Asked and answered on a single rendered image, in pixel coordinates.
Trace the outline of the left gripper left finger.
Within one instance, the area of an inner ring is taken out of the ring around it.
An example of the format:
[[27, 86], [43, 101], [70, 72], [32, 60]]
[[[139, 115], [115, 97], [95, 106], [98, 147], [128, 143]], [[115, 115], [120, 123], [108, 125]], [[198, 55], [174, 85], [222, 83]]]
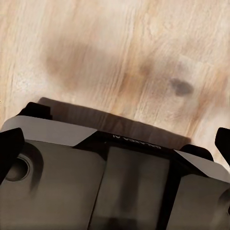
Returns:
[[20, 127], [0, 133], [0, 185], [24, 146], [24, 135]]

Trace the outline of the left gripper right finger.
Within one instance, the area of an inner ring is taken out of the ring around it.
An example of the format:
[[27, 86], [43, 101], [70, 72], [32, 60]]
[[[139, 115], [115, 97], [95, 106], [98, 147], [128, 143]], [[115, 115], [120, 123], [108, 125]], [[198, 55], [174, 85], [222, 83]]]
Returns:
[[215, 145], [230, 166], [230, 129], [223, 127], [218, 129]]

